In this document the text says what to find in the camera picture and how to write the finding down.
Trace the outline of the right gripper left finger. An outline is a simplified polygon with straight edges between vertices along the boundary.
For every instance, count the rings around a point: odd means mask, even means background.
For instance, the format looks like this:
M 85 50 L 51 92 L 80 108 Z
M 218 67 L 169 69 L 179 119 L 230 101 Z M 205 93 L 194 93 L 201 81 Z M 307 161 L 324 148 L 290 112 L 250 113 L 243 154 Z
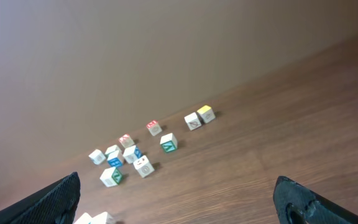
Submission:
M 80 201 L 77 172 L 0 211 L 0 224 L 72 224 Z

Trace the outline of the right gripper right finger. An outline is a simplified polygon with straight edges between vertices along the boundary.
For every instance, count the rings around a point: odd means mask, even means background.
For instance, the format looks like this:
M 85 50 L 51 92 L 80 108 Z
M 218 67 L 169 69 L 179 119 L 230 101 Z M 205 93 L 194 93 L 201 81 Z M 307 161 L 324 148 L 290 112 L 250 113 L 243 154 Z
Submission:
M 358 215 L 285 176 L 277 178 L 273 202 L 281 224 L 352 224 Z

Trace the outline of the blue edged white block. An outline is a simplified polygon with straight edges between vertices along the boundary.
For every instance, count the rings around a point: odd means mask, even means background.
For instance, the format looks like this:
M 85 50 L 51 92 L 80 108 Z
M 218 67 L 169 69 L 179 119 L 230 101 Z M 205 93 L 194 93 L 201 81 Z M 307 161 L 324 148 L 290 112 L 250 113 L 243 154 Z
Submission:
M 90 224 L 93 217 L 88 213 L 82 214 L 73 224 Z

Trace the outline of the plain white block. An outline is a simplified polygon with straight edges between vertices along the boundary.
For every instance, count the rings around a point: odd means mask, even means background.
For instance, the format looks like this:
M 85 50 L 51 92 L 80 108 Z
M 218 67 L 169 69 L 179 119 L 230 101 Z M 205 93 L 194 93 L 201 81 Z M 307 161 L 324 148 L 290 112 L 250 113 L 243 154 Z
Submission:
M 103 212 L 92 218 L 91 224 L 115 224 L 115 219 L 108 213 Z

